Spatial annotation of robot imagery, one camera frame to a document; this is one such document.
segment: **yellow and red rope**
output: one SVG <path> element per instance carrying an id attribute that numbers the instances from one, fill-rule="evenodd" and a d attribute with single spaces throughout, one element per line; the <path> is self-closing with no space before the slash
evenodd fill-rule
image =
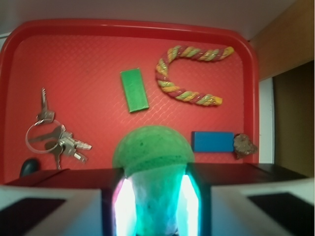
<path id="1" fill-rule="evenodd" d="M 177 58 L 190 58 L 203 61 L 218 61 L 226 58 L 234 52 L 232 47 L 214 50 L 202 50 L 188 46 L 176 46 L 170 48 L 158 61 L 156 66 L 156 79 L 162 91 L 169 96 L 184 102 L 190 102 L 202 106 L 218 106 L 222 104 L 222 98 L 211 94 L 204 94 L 180 88 L 168 78 L 170 63 Z"/>

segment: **glowing light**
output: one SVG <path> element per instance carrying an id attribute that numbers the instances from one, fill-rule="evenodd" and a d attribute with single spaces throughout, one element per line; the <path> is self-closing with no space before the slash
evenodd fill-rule
<path id="1" fill-rule="evenodd" d="M 125 179 L 114 203 L 116 236 L 135 236 L 135 196 L 130 180 Z M 182 178 L 178 199 L 177 222 L 180 236 L 198 236 L 199 200 L 188 175 Z"/>
<path id="2" fill-rule="evenodd" d="M 130 180 L 125 179 L 114 203 L 116 236 L 134 236 L 136 230 L 135 197 Z"/>
<path id="3" fill-rule="evenodd" d="M 181 184 L 177 221 L 179 235 L 198 236 L 199 200 L 188 175 L 184 175 Z"/>

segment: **silver key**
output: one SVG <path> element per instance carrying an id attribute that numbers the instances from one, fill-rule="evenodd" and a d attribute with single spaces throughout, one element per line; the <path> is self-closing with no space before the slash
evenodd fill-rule
<path id="1" fill-rule="evenodd" d="M 72 133 L 65 132 L 58 143 L 64 147 L 64 154 L 67 156 L 73 156 L 79 161 L 85 163 L 88 159 L 84 155 L 77 153 L 76 141 L 72 138 Z"/>
<path id="2" fill-rule="evenodd" d="M 63 134 L 65 133 L 65 126 L 59 125 L 58 127 L 56 127 L 53 132 L 48 133 L 48 134 L 44 134 L 44 135 L 40 135 L 36 138 L 33 139 L 29 139 L 30 143 L 36 143 L 36 142 L 40 142 L 40 141 L 44 141 L 44 140 L 49 140 L 49 139 L 60 139 Z"/>
<path id="3" fill-rule="evenodd" d="M 52 149 L 55 145 L 56 145 L 55 141 L 50 141 L 50 142 L 45 143 L 45 148 L 46 150 L 49 150 L 49 149 Z M 59 144 L 57 144 L 57 146 L 53 150 L 50 151 L 50 153 L 52 153 L 55 157 L 57 170 L 61 170 L 60 155 L 62 152 L 63 152 L 63 147 L 60 146 Z"/>
<path id="4" fill-rule="evenodd" d="M 64 132 L 61 136 L 61 139 L 62 140 L 65 140 L 63 138 L 66 138 L 67 139 L 67 143 L 71 143 L 71 145 L 75 148 L 78 148 L 78 149 L 83 149 L 83 150 L 91 150 L 92 148 L 92 145 L 90 144 L 87 144 L 87 143 L 84 143 L 80 140 L 76 140 L 72 137 L 72 133 L 70 132 Z"/>
<path id="5" fill-rule="evenodd" d="M 41 112 L 37 115 L 37 122 L 35 125 L 42 123 L 51 123 L 54 121 L 55 112 L 48 110 L 46 90 L 41 89 Z"/>
<path id="6" fill-rule="evenodd" d="M 63 153 L 65 155 L 73 156 L 73 157 L 75 157 L 76 159 L 78 159 L 79 161 L 81 161 L 83 163 L 87 162 L 87 160 L 88 160 L 87 157 L 82 155 L 82 154 L 80 154 L 80 153 L 78 153 L 77 150 L 75 149 L 75 147 L 72 146 L 71 144 L 65 143 L 63 145 L 63 147 L 64 147 Z"/>

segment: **tray rim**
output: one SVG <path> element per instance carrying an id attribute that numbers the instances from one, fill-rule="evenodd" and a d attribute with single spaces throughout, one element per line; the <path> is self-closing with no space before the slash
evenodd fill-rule
<path id="1" fill-rule="evenodd" d="M 3 149 L 6 97 L 14 52 L 34 35 L 98 35 L 206 42 L 232 46 L 243 62 L 244 133 L 259 146 L 258 64 L 253 48 L 237 32 L 180 24 L 105 19 L 49 19 L 25 22 L 5 41 L 0 52 L 0 183 L 4 182 Z M 258 163 L 258 153 L 244 163 Z"/>

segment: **red tray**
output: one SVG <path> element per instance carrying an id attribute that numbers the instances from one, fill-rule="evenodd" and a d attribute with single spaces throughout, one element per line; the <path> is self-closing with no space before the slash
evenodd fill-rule
<path id="1" fill-rule="evenodd" d="M 232 46 L 219 62 L 178 59 L 170 78 L 182 88 L 223 98 L 219 107 L 201 107 L 165 95 L 155 81 L 155 65 L 170 47 Z M 149 110 L 128 113 L 120 72 L 140 67 Z M 0 182 L 19 176 L 22 163 L 38 157 L 54 169 L 51 154 L 25 145 L 27 129 L 40 111 L 46 88 L 49 109 L 74 138 L 93 145 L 82 151 L 84 165 L 62 156 L 62 167 L 111 168 L 119 140 L 150 124 L 167 125 L 189 141 L 192 131 L 244 132 L 257 145 L 258 75 L 253 49 L 233 31 L 197 26 L 111 20 L 40 20 L 18 27 L 0 55 Z M 258 154 L 235 160 L 232 153 L 196 153 L 197 162 L 258 162 Z"/>

